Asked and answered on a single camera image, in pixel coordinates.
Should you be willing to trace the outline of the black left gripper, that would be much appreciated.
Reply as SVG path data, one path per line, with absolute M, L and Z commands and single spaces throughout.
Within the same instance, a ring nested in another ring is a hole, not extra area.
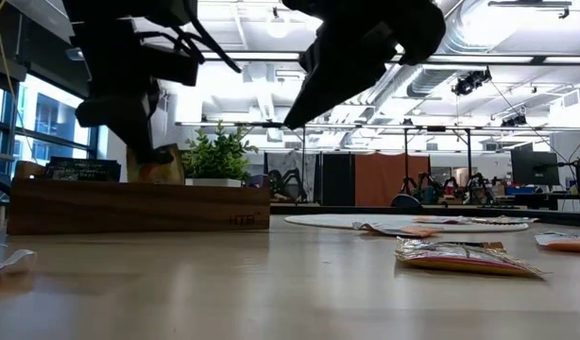
M 139 32 L 129 18 L 105 19 L 73 24 L 73 46 L 88 68 L 88 97 L 77 107 L 83 128 L 120 124 L 118 136 L 133 151 L 139 164 L 166 164 L 173 158 L 152 144 L 150 115 L 160 100 L 161 79 L 187 86 L 196 84 L 198 52 L 186 45 L 177 50 L 144 42 L 164 37 L 161 31 Z

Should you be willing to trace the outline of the orange partition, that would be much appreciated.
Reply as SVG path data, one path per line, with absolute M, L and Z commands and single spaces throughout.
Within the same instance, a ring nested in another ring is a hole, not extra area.
M 374 153 L 355 156 L 355 205 L 389 207 L 401 191 L 408 160 L 408 177 L 417 179 L 429 170 L 429 156 L 385 155 Z

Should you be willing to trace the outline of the black background desk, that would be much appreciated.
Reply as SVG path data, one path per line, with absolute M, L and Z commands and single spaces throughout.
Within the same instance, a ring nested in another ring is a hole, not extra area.
M 513 200 L 518 205 L 527 206 L 529 209 L 542 210 L 548 209 L 551 211 L 558 211 L 558 200 L 579 200 L 580 201 L 580 159 L 572 162 L 559 162 L 560 167 L 570 167 L 576 179 L 576 193 L 570 194 L 568 191 L 552 192 L 551 187 L 549 193 L 531 193 L 531 194 L 515 194 Z

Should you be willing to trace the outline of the wooden tea organiser box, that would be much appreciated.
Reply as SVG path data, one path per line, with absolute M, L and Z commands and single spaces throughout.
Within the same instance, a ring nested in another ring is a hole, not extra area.
M 267 187 L 70 181 L 11 183 L 9 235 L 267 230 Z

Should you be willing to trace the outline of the green plant in white pot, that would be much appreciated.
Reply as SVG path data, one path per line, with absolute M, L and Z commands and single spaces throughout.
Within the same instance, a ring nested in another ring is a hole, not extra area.
M 255 145 L 245 141 L 248 133 L 249 129 L 242 126 L 236 127 L 234 132 L 226 132 L 221 121 L 213 137 L 203 127 L 199 128 L 196 137 L 186 141 L 188 148 L 179 152 L 186 183 L 241 187 L 250 177 L 246 154 L 258 152 Z

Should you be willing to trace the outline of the silver ventilation duct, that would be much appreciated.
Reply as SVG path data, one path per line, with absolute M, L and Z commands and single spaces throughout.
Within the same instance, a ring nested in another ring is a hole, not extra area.
M 437 49 L 440 54 L 484 53 L 490 49 L 484 38 L 478 38 L 477 29 L 483 23 L 489 0 L 464 0 L 450 16 L 447 32 Z M 418 75 L 407 86 L 410 97 L 422 98 L 455 73 L 449 69 L 419 68 Z

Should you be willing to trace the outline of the window with dark frame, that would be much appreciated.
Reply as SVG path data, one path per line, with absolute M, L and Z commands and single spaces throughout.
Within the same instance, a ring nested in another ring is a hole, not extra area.
M 81 98 L 36 76 L 11 86 L 0 82 L 0 176 L 12 176 L 15 163 L 47 164 L 53 157 L 96 156 L 97 132 L 81 127 L 76 108 Z

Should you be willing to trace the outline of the black partition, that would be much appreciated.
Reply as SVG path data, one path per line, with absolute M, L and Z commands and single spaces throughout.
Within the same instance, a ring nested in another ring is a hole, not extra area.
M 324 154 L 322 165 L 322 204 L 353 206 L 355 204 L 354 156 Z

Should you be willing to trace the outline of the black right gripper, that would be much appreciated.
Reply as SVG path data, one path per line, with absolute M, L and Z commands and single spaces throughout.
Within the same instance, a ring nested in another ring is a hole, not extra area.
M 435 53 L 446 33 L 444 14 L 432 0 L 282 3 L 322 21 L 315 41 L 299 58 L 306 77 L 283 122 L 290 129 L 375 85 L 385 63 L 397 54 L 396 44 L 403 48 L 400 64 L 416 65 Z

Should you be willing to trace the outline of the black background monitor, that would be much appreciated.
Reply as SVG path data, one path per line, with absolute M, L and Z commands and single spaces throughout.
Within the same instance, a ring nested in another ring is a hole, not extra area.
M 517 184 L 547 186 L 560 184 L 555 153 L 513 149 L 511 164 L 512 179 Z

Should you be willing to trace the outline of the white round plate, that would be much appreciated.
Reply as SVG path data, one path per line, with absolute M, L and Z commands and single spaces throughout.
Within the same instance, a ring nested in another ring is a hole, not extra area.
M 517 225 L 477 224 L 471 225 L 446 225 L 446 224 L 422 224 L 414 223 L 417 216 L 410 214 L 306 214 L 290 215 L 284 220 L 287 223 L 321 227 L 353 229 L 354 222 L 388 224 L 394 227 L 419 226 L 424 228 L 442 229 L 445 233 L 470 233 L 470 232 L 509 232 L 527 230 L 532 223 Z

